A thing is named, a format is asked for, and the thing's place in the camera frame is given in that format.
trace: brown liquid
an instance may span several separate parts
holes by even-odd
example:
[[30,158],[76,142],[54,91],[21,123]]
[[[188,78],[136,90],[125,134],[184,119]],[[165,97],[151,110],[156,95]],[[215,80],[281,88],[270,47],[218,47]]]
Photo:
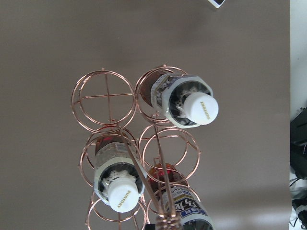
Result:
[[[162,165],[157,164],[156,167],[162,168]],[[168,176],[168,179],[169,179],[170,182],[177,182],[177,181],[183,179],[183,177],[179,173],[177,173],[176,171],[173,171],[173,170],[176,170],[173,165],[166,163],[166,170],[167,170],[167,176]],[[164,182],[164,173],[163,173],[162,169],[150,169],[149,174],[151,176],[153,176],[154,178]],[[149,181],[151,188],[153,189],[154,193],[159,190],[159,183],[158,182],[154,181],[151,178],[149,178],[148,181]],[[187,181],[182,181],[179,184],[188,186]]]

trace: wire ring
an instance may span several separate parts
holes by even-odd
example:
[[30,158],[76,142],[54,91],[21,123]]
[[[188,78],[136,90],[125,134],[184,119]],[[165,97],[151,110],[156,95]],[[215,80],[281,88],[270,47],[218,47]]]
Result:
[[[118,121],[115,121],[115,120],[110,120],[109,123],[103,123],[103,122],[100,122],[100,121],[97,121],[95,119],[93,119],[92,117],[90,117],[88,115],[88,113],[85,111],[84,109],[84,106],[83,106],[83,103],[82,103],[82,100],[85,100],[85,99],[89,99],[91,97],[82,97],[82,92],[83,92],[83,89],[84,89],[84,86],[86,85],[86,83],[94,76],[96,75],[101,75],[101,74],[104,74],[104,75],[107,75],[107,74],[110,74],[110,75],[113,75],[113,76],[116,76],[120,79],[122,79],[129,87],[130,89],[130,93],[127,93],[127,94],[121,94],[122,96],[132,96],[132,105],[131,105],[131,109],[126,113],[126,115],[124,117],[122,117],[120,120]],[[99,96],[92,96],[92,97],[103,97],[103,96],[108,96],[108,97],[112,97],[112,96],[116,96],[116,95],[99,95]],[[109,126],[109,125],[117,125],[118,128],[116,130],[112,130],[112,132],[114,131],[118,131],[118,130],[121,130],[122,128],[126,127],[130,122],[131,120],[133,119],[134,115],[135,115],[135,112],[136,112],[136,97],[135,97],[135,93],[134,93],[134,89],[132,87],[132,85],[130,84],[130,82],[124,78],[122,75],[116,73],[116,72],[112,72],[112,71],[108,71],[108,70],[100,70],[100,71],[94,71],[94,72],[91,72],[85,76],[83,76],[82,78],[80,78],[73,91],[72,91],[72,94],[71,94],[71,108],[72,108],[72,114],[74,115],[74,117],[76,118],[76,120],[78,121],[78,123],[83,127],[85,128],[86,130],[88,131],[91,131],[93,133],[100,133],[100,134],[104,134],[104,133],[110,133],[111,131],[108,131],[108,132],[103,132],[99,129],[93,129],[91,127],[89,127],[88,125],[86,125],[78,116],[78,113],[76,111],[76,108],[75,106],[79,105],[80,109],[81,109],[81,112],[83,113],[83,115],[88,119],[90,120],[92,123],[94,124],[98,124],[98,125],[102,125],[102,126]],[[119,123],[123,122],[125,119],[127,119],[129,116],[130,119],[125,123],[125,125],[123,126],[120,126]]]
[[152,115],[148,115],[144,112],[144,110],[142,109],[139,101],[140,101],[140,90],[142,88],[142,85],[144,83],[144,81],[150,77],[153,73],[159,71],[159,70],[164,70],[166,72],[170,72],[170,73],[175,73],[175,71],[181,72],[183,74],[187,74],[185,71],[183,71],[180,68],[177,67],[172,67],[172,66],[166,66],[163,65],[162,67],[158,67],[155,69],[152,69],[148,72],[146,72],[145,74],[143,74],[137,81],[136,86],[135,86],[135,95],[136,95],[136,104],[137,107],[139,109],[139,112],[141,113],[141,115],[145,118],[145,120],[147,120],[149,123],[156,125],[157,127],[176,127],[173,123],[171,123],[168,119],[163,118],[163,119],[158,119],[158,118],[154,118],[153,116],[159,116],[159,113],[156,111],[155,114]]
[[92,196],[91,196],[91,203],[89,205],[89,209],[88,209],[88,212],[87,212],[87,216],[86,216],[86,220],[85,220],[85,224],[87,225],[88,227],[88,230],[91,230],[91,224],[90,224],[90,215],[92,213],[92,211],[94,210],[94,213],[100,218],[100,219],[103,219],[105,221],[108,221],[108,222],[113,222],[113,223],[122,223],[122,222],[125,222],[125,221],[128,221],[132,218],[134,218],[135,215],[138,214],[138,212],[140,211],[140,209],[142,210],[143,212],[143,225],[142,225],[142,230],[145,228],[145,225],[146,225],[146,216],[145,216],[145,207],[143,206],[142,202],[141,201],[138,201],[138,208],[136,211],[133,212],[133,210],[131,211],[131,215],[126,217],[126,218],[123,218],[123,219],[111,219],[111,218],[106,218],[105,216],[103,216],[97,209],[96,209],[96,205],[97,203],[99,203],[99,201],[101,201],[100,198],[98,198],[96,201],[94,201],[94,196],[95,196],[95,192],[93,192]]
[[[143,136],[144,136],[145,132],[146,132],[150,127],[152,127],[152,126],[153,126],[153,125],[148,126],[148,127],[143,131],[143,133],[141,134],[141,137],[140,137],[140,140],[139,140],[139,148],[140,148],[140,143],[141,143],[141,141],[144,139]],[[181,180],[179,180],[179,181],[176,181],[176,182],[171,182],[171,184],[175,184],[175,183],[178,184],[178,183],[180,183],[180,182],[183,182],[184,180],[189,179],[189,178],[195,173],[195,171],[196,171],[196,169],[197,169],[197,167],[198,167],[198,165],[199,165],[199,162],[200,162],[201,151],[200,151],[200,149],[199,149],[199,147],[198,147],[198,145],[197,145],[197,143],[196,143],[195,138],[194,138],[190,133],[188,133],[187,131],[185,131],[185,130],[183,130],[183,129],[179,129],[179,128],[164,128],[164,129],[158,131],[157,134],[159,135],[159,134],[161,134],[161,133],[163,133],[163,132],[172,131],[172,130],[173,130],[173,131],[182,132],[182,133],[185,135],[185,137],[190,137],[190,139],[192,140],[192,142],[193,142],[194,144],[188,142],[188,141],[187,141],[187,138],[185,138],[186,144],[189,145],[189,146],[191,146],[192,148],[194,148],[194,149],[196,150],[196,152],[197,152],[197,159],[196,159],[195,165],[194,165],[193,169],[191,170],[191,172],[190,172],[187,176],[183,177],[183,179],[181,179]],[[156,135],[154,134],[154,135],[152,135],[152,136],[147,140],[147,142],[146,142],[146,144],[145,144],[145,146],[144,146],[144,148],[143,148],[143,150],[142,150],[141,157],[142,157],[142,163],[143,163],[144,166],[147,165],[147,166],[149,166],[149,167],[152,168],[152,169],[158,169],[158,170],[160,170],[160,169],[161,169],[160,167],[156,167],[155,165],[152,165],[152,164],[150,164],[148,161],[145,160],[145,154],[146,154],[147,147],[148,147],[149,143],[150,143],[153,139],[155,139],[155,136],[156,136]],[[182,163],[182,161],[184,160],[184,158],[185,158],[186,155],[187,155],[187,151],[188,151],[188,148],[186,147],[183,156],[181,157],[181,159],[180,159],[174,166],[178,166],[180,163]],[[158,182],[158,183],[161,183],[161,184],[165,184],[164,181],[158,180],[158,179],[156,179],[155,177],[153,177],[152,175],[150,175],[149,170],[147,169],[147,167],[144,167],[144,169],[146,170],[148,177],[150,177],[151,179],[153,179],[155,182]]]
[[[196,193],[193,189],[190,188],[189,185],[186,186],[186,185],[183,185],[183,184],[171,184],[170,186],[171,186],[171,188],[172,188],[172,187],[176,187],[176,186],[184,187],[184,188],[190,190],[190,191],[196,196],[196,198],[197,198],[197,200],[198,200],[199,202],[201,201],[201,200],[200,200],[200,197],[197,195],[197,193]],[[150,208],[150,204],[151,204],[151,203],[152,203],[152,200],[150,199],[150,200],[148,201],[148,203],[146,204],[146,220],[147,220],[147,222],[148,222],[149,224],[150,224],[149,215],[148,215],[149,211],[151,211],[152,213],[154,213],[154,214],[156,214],[156,215],[159,215],[159,213],[158,213],[157,211],[155,211],[155,210],[153,210],[152,208]]]
[[[124,128],[123,130],[124,130],[125,132],[127,132],[129,135],[131,135],[131,137],[133,137],[133,135],[130,133],[130,131],[128,131],[128,130],[125,129],[125,128]],[[91,160],[89,159],[87,150],[88,150],[88,148],[89,148],[91,145],[95,145],[96,142],[97,142],[97,140],[98,140],[99,138],[107,137],[107,136],[108,136],[108,137],[109,137],[109,136],[113,136],[113,137],[123,137],[123,138],[125,138],[125,140],[126,140],[128,143],[131,143],[131,145],[133,145],[133,147],[135,148],[135,153],[137,154],[138,158],[141,159],[141,153],[140,153],[140,151],[139,151],[139,149],[138,149],[138,146],[137,146],[137,144],[136,144],[136,142],[135,142],[135,138],[134,138],[134,137],[133,137],[133,140],[131,140],[131,139],[129,139],[128,137],[121,136],[120,134],[115,134],[115,133],[109,134],[109,133],[105,133],[105,134],[99,135],[99,136],[97,136],[97,137],[95,137],[95,138],[92,138],[94,134],[92,134],[92,135],[88,138],[88,140],[87,140],[87,142],[86,142],[86,145],[85,145],[85,147],[83,148],[83,151],[82,151],[82,153],[81,153],[80,160],[79,160],[79,164],[78,164],[79,171],[80,171],[80,173],[81,173],[82,178],[85,180],[85,182],[86,182],[90,187],[93,187],[93,186],[94,186],[94,183],[85,175],[85,172],[84,172],[84,169],[83,169],[83,162],[84,162],[84,159],[87,158],[88,163],[90,164],[90,166],[92,167],[92,169],[94,169],[94,164],[93,164],[93,163],[91,162]]]

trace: plastic bottle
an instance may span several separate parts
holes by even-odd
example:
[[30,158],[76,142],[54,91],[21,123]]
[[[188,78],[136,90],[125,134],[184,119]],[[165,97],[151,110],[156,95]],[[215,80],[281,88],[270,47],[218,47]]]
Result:
[[94,191],[98,197],[116,212],[135,208],[145,187],[121,137],[98,139],[95,152]]
[[[182,176],[177,173],[174,166],[166,164],[167,175],[170,182],[179,181]],[[163,170],[151,169],[149,174],[154,178],[164,181],[163,179]],[[148,179],[149,183],[154,192],[158,191],[159,184],[154,181],[152,178]],[[180,183],[181,185],[188,185],[186,181]],[[207,211],[205,210],[202,203],[200,203],[196,196],[186,187],[176,185],[171,188],[171,194],[175,203],[175,209],[179,212],[181,216],[181,224],[184,227],[184,230],[214,230],[213,221],[208,216]],[[168,197],[165,190],[162,191],[163,205],[164,209],[168,210]]]
[[196,75],[157,71],[144,80],[140,92],[179,128],[209,124],[218,114],[212,89]]

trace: bottle cap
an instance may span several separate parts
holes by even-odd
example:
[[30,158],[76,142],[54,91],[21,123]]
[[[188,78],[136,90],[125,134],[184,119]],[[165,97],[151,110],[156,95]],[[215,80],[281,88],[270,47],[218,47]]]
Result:
[[138,204],[138,188],[130,178],[120,177],[111,182],[108,191],[111,208],[116,212],[129,212]]
[[183,110],[191,121],[199,125],[207,125],[217,117],[219,106],[210,95],[195,92],[186,98]]

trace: metal wire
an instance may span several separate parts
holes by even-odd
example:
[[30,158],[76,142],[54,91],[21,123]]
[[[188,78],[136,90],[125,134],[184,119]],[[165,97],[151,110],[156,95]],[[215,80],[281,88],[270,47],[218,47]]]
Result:
[[[150,76],[152,76],[152,74],[156,73],[157,71],[164,71],[164,72],[170,72],[170,73],[174,73],[174,72],[179,72],[182,74],[186,74],[185,71],[177,68],[177,67],[168,67],[166,65],[163,65],[162,67],[158,67],[155,69],[152,69],[148,72],[146,72],[144,75],[142,75],[135,87],[135,90],[133,90],[133,87],[131,86],[131,84],[129,83],[129,81],[127,79],[125,79],[122,75],[112,72],[112,71],[107,71],[105,69],[102,69],[101,71],[94,71],[91,72],[85,76],[83,76],[80,80],[77,81],[73,91],[72,91],[72,95],[71,95],[71,108],[72,108],[72,113],[75,116],[75,118],[77,119],[78,123],[84,127],[86,130],[91,131],[92,134],[89,136],[89,138],[86,141],[86,145],[83,148],[82,154],[80,156],[80,160],[79,160],[79,169],[80,169],[80,173],[82,175],[82,177],[84,178],[84,180],[86,181],[86,183],[93,187],[94,183],[85,175],[84,169],[83,169],[83,163],[84,160],[86,159],[86,161],[89,164],[89,167],[91,167],[92,169],[94,169],[94,163],[91,161],[91,157],[89,156],[90,153],[89,148],[91,146],[95,146],[96,142],[99,138],[104,137],[104,136],[115,136],[115,137],[121,137],[123,140],[123,143],[126,145],[127,151],[135,165],[136,170],[138,171],[138,174],[142,180],[142,182],[145,185],[145,188],[150,196],[150,200],[147,203],[145,201],[144,195],[141,196],[140,200],[139,200],[139,205],[136,208],[135,211],[131,211],[130,215],[122,218],[121,214],[118,213],[118,219],[112,219],[112,218],[108,218],[105,215],[103,215],[102,213],[100,213],[97,208],[95,207],[101,200],[97,197],[95,197],[95,192],[93,191],[92,195],[91,195],[91,199],[90,199],[90,203],[89,203],[89,207],[88,207],[88,212],[87,212],[87,216],[86,216],[86,220],[85,220],[85,224],[87,225],[88,229],[91,230],[91,225],[90,225],[90,215],[91,213],[94,211],[94,213],[102,220],[105,221],[109,221],[109,222],[114,222],[114,223],[118,223],[118,229],[121,230],[122,228],[122,224],[125,221],[131,220],[133,221],[133,224],[135,226],[136,230],[143,230],[145,227],[146,222],[150,223],[149,218],[148,218],[148,214],[149,211],[155,213],[158,215],[157,219],[156,219],[156,228],[158,230],[166,230],[166,229],[182,229],[182,225],[180,223],[180,216],[178,215],[178,213],[175,210],[174,207],[174,201],[172,199],[171,196],[171,187],[173,186],[183,186],[188,188],[189,190],[191,190],[195,196],[198,198],[197,194],[195,193],[195,191],[193,191],[190,187],[189,184],[187,185],[182,185],[180,183],[182,183],[183,181],[186,181],[188,178],[190,178],[194,172],[196,171],[198,165],[199,165],[199,161],[200,161],[200,154],[201,151],[199,150],[199,147],[197,146],[197,143],[194,139],[194,137],[188,133],[185,130],[176,128],[169,120],[167,120],[166,118],[162,118],[163,116],[158,112],[158,111],[154,111],[154,109],[152,110],[151,114],[147,114],[144,112],[142,106],[141,106],[141,99],[140,99],[140,89],[142,87],[142,84],[144,83],[144,81],[149,78]],[[107,94],[101,94],[101,95],[90,95],[90,96],[83,96],[83,90],[85,88],[85,85],[93,78],[93,77],[97,77],[99,75],[104,76],[105,78],[105,85],[106,85],[106,91]],[[110,84],[110,78],[108,77],[108,75],[113,75],[115,77],[118,77],[120,79],[122,79],[129,87],[130,89],[130,93],[119,93],[119,94],[112,94],[109,90],[109,84]],[[131,96],[132,97],[132,105],[131,108],[128,110],[128,112],[119,120],[115,120],[113,117],[113,105],[111,105],[111,97],[121,97],[121,96]],[[92,118],[85,110],[84,105],[83,105],[83,101],[85,100],[91,100],[93,98],[107,98],[107,107],[108,107],[108,122],[101,122],[98,121],[94,118]],[[141,113],[141,115],[145,118],[145,120],[147,120],[148,122],[151,123],[150,126],[146,127],[144,129],[144,131],[142,132],[141,136],[139,139],[134,138],[134,136],[132,135],[132,133],[126,129],[125,127],[132,121],[133,117],[135,116],[135,112],[136,112],[136,107],[138,107],[139,112]],[[83,115],[85,117],[85,119],[87,119],[88,121],[90,121],[92,124],[96,124],[99,125],[98,128],[93,128],[92,126],[88,125],[87,123],[85,123],[83,120],[80,119],[80,116]],[[149,131],[150,128],[154,129],[154,134],[149,136],[149,137],[145,137],[145,134]],[[176,134],[165,134],[165,132],[177,132]],[[180,172],[178,172],[177,170],[173,169],[173,168],[167,168],[166,167],[166,162],[165,162],[165,153],[162,150],[161,144],[160,144],[160,139],[165,139],[165,138],[179,138],[181,140],[183,140],[185,142],[185,147],[184,147],[184,151],[183,154],[181,156],[181,158],[175,162],[173,165],[174,166],[178,166],[180,165],[184,158],[188,155],[188,151],[189,149],[194,149],[196,151],[196,163],[194,165],[194,167],[191,169],[191,172],[187,175],[184,176],[183,174],[181,174]],[[150,163],[148,163],[145,160],[145,152],[146,149],[148,149],[148,145],[150,142],[152,142],[153,140],[157,141],[157,147],[158,147],[158,157],[156,159],[158,159],[161,163],[161,167],[157,167],[156,165],[151,165]],[[145,146],[143,148],[142,151],[140,151],[140,147],[141,144],[145,142]],[[145,176],[143,175],[141,168],[139,166],[139,164],[137,163],[137,161],[141,161],[142,166],[144,167],[144,169],[147,172],[147,175],[149,178],[153,179],[154,181],[158,182],[159,185],[159,190],[156,191],[155,193],[153,192],[151,186],[149,185],[147,179],[145,178]],[[145,166],[149,166],[153,169],[156,170],[163,170],[164,172],[164,180],[161,181],[155,177],[153,177],[152,175],[149,174],[147,168]],[[179,181],[175,181],[175,182],[170,182],[169,178],[167,176],[167,172],[171,171],[171,172],[176,172],[181,176],[181,180]],[[159,193],[160,197],[162,198],[162,191],[166,191],[168,194],[168,201],[170,203],[169,207],[170,207],[170,211],[165,211],[164,207],[163,207],[163,200],[161,199],[160,202],[157,200],[156,195]],[[153,210],[152,208],[150,208],[150,205],[153,204],[155,206],[155,210]],[[142,210],[143,212],[143,223],[142,226],[140,226],[135,218],[135,215]]]
[[[105,95],[83,96],[83,90],[84,90],[85,85],[93,77],[97,77],[97,76],[101,76],[101,75],[104,76],[104,78],[105,78],[107,94],[105,94]],[[109,84],[108,75],[115,76],[115,77],[122,79],[128,85],[130,93],[111,94],[110,91],[109,91],[109,86],[108,86],[108,84]],[[131,104],[131,108],[127,111],[127,113],[121,119],[115,120],[112,117],[112,109],[111,109],[111,104],[110,104],[110,98],[111,97],[120,97],[120,96],[131,96],[132,97],[132,104]],[[107,97],[107,100],[108,100],[108,113],[109,113],[108,122],[101,122],[101,121],[98,121],[98,120],[92,118],[86,112],[84,105],[83,105],[84,100],[93,99],[93,98],[103,98],[103,97]],[[126,127],[131,122],[131,120],[133,119],[133,117],[135,115],[136,100],[135,100],[134,89],[133,89],[132,85],[130,84],[130,82],[118,73],[108,71],[108,70],[104,70],[104,69],[100,70],[100,71],[94,71],[94,72],[91,72],[91,73],[83,76],[80,80],[77,81],[77,83],[76,83],[76,85],[75,85],[75,87],[72,91],[72,94],[71,94],[71,109],[72,109],[72,114],[75,116],[78,123],[90,132],[103,134],[103,133],[111,133],[112,131],[94,129],[94,128],[90,127],[88,124],[86,124],[84,121],[82,121],[80,119],[80,115],[83,115],[88,121],[92,122],[92,124],[97,124],[97,125],[100,125],[100,126],[116,125],[117,129],[115,129],[113,131],[118,131],[118,130]]]
[[157,127],[175,127],[173,123],[171,123],[168,119],[166,118],[158,118],[158,117],[164,117],[164,115],[160,114],[158,111],[155,111],[153,108],[151,108],[150,113],[146,113],[142,107],[142,102],[143,99],[140,98],[141,94],[141,88],[142,85],[144,84],[145,80],[147,78],[152,77],[152,75],[158,71],[164,71],[165,73],[182,73],[182,74],[187,74],[185,71],[183,71],[180,68],[177,67],[172,67],[172,66],[167,66],[163,65],[161,67],[152,69],[145,74],[143,74],[139,80],[136,83],[135,86],[135,95],[136,95],[136,102],[137,102],[137,107],[139,109],[139,112],[141,115],[147,120],[149,123],[156,125]]

